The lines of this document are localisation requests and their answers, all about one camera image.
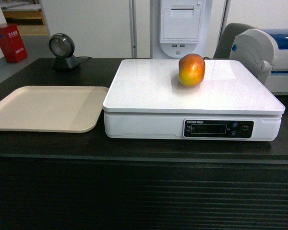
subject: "digital scale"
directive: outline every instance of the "digital scale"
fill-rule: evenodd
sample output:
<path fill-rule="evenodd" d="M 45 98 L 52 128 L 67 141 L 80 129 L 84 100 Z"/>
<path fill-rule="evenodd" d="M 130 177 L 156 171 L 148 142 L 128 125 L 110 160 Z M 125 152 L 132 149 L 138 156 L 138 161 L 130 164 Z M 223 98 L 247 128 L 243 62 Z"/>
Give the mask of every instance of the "digital scale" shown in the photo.
<path fill-rule="evenodd" d="M 111 138 L 271 141 L 284 105 L 240 62 L 205 60 L 203 82 L 179 82 L 177 59 L 122 61 L 103 103 Z"/>

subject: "gray chair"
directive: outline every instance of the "gray chair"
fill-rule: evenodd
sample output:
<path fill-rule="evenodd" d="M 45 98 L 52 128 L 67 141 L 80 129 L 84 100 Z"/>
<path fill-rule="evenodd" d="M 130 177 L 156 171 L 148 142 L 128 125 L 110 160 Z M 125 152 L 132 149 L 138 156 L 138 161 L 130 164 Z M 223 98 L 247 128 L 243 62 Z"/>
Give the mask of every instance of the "gray chair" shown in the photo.
<path fill-rule="evenodd" d="M 254 29 L 254 27 L 241 23 L 228 24 L 221 35 L 213 59 L 229 59 L 235 37 L 248 29 Z"/>

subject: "red apple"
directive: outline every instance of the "red apple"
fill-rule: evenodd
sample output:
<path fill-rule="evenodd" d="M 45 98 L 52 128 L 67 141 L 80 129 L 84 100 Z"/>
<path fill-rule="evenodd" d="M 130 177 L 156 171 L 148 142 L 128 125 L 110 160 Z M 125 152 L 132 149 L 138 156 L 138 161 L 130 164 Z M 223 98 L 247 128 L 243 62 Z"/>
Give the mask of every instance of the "red apple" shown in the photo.
<path fill-rule="evenodd" d="M 204 80 L 205 61 L 198 54 L 187 54 L 179 60 L 179 81 L 185 86 L 196 86 Z"/>

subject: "beige tray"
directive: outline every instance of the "beige tray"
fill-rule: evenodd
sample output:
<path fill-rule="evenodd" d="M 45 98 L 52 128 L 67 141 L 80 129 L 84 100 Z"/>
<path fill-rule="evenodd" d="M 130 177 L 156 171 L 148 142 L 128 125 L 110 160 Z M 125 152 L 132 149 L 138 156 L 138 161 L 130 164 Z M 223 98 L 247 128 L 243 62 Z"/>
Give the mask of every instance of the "beige tray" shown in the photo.
<path fill-rule="evenodd" d="M 83 133 L 95 127 L 106 87 L 25 86 L 0 101 L 0 130 Z"/>

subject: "blue panel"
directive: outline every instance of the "blue panel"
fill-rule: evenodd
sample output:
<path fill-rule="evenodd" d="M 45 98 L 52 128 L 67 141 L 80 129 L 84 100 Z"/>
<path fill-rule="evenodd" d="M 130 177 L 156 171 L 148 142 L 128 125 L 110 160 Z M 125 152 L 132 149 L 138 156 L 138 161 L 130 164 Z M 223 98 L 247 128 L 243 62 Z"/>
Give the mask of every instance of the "blue panel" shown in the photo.
<path fill-rule="evenodd" d="M 288 30 L 274 29 L 263 31 L 274 38 L 278 45 L 278 49 L 288 49 Z"/>

